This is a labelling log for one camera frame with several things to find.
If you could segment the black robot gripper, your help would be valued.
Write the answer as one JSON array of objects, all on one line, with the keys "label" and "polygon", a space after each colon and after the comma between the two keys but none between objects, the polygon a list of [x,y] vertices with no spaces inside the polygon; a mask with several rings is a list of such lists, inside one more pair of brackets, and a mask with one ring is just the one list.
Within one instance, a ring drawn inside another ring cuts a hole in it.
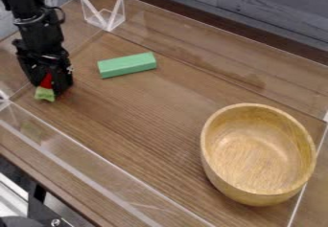
[{"label": "black robot gripper", "polygon": [[68,51],[63,47],[62,22],[15,22],[20,39],[13,40],[16,57],[29,82],[39,86],[44,79],[44,68],[50,66],[54,93],[60,96],[74,85],[74,71]]}]

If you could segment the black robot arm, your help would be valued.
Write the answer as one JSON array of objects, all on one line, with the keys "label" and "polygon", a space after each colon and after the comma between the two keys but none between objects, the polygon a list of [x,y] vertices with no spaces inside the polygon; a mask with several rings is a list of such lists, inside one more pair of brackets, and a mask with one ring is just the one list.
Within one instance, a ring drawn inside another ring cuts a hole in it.
[{"label": "black robot arm", "polygon": [[1,0],[13,15],[20,38],[12,41],[20,68],[36,87],[50,81],[50,91],[60,96],[74,85],[70,53],[63,47],[62,24],[66,13],[44,0]]}]

